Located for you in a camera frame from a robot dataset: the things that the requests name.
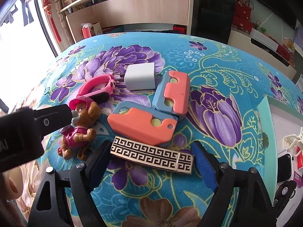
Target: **pink smartwatch band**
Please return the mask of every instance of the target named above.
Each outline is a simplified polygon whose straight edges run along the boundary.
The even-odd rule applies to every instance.
[[[101,83],[106,83],[108,84],[97,91],[89,93],[90,90],[92,90],[95,86],[101,84]],[[108,97],[112,94],[113,90],[115,89],[115,77],[112,74],[107,74],[107,75],[100,75],[91,78],[89,81],[85,82],[79,89],[77,98],[80,96],[85,96],[85,97],[91,97],[94,99],[94,96],[100,95],[101,93],[107,93]]]

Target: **white power adapter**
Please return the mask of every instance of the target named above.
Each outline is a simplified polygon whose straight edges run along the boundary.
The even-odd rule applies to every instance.
[[[128,90],[155,89],[154,62],[128,65],[124,81]]]

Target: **yellow button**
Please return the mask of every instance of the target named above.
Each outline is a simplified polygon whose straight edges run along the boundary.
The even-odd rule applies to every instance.
[[[169,82],[171,82],[171,83],[177,83],[178,82],[178,80],[177,79],[175,79],[175,78],[172,78]]]
[[[127,113],[128,111],[129,111],[129,109],[121,110],[121,111],[119,112],[119,114],[125,114],[125,113]]]
[[[174,106],[174,101],[172,99],[165,98],[164,104],[168,107],[173,107]]]
[[[161,120],[159,120],[159,119],[152,119],[151,120],[151,124],[153,125],[153,126],[160,126],[161,125]]]

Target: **greek key pattern strap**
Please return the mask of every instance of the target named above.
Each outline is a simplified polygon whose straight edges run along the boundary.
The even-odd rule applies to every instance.
[[[116,136],[111,147],[111,154],[171,172],[191,174],[194,157],[178,151],[150,146]]]

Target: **pink fitness tracker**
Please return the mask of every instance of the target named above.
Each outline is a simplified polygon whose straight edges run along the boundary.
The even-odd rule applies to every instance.
[[[93,88],[101,83],[108,84],[97,91],[93,91]],[[79,89],[77,98],[80,96],[90,97],[97,103],[108,101],[110,95],[113,93],[115,89],[115,77],[112,74],[100,75],[91,78],[89,81],[85,82]]]

